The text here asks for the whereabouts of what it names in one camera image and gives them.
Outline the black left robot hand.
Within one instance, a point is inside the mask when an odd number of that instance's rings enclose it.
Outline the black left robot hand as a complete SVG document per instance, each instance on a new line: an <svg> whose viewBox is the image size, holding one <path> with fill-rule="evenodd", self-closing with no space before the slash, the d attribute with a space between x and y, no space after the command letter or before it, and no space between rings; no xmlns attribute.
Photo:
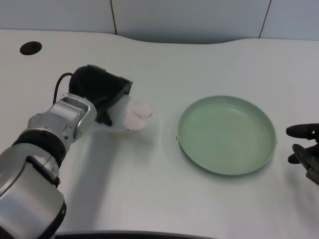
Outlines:
<svg viewBox="0 0 319 239"><path fill-rule="evenodd" d="M108 109L130 93L132 84L132 81L113 75L98 66L87 65L73 73L68 92L86 98L95 106L96 122L112 126Z"/></svg>

